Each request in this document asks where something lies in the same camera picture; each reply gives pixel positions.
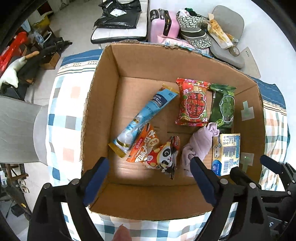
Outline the person's hand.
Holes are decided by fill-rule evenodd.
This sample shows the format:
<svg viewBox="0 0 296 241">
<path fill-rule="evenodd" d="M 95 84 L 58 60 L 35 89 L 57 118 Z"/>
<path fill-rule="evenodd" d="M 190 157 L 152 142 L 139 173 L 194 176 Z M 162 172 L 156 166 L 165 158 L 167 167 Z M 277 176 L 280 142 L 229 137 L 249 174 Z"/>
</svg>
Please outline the person's hand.
<svg viewBox="0 0 296 241">
<path fill-rule="evenodd" d="M 125 226 L 121 225 L 114 233 L 112 241 L 132 241 L 130 231 Z"/>
</svg>

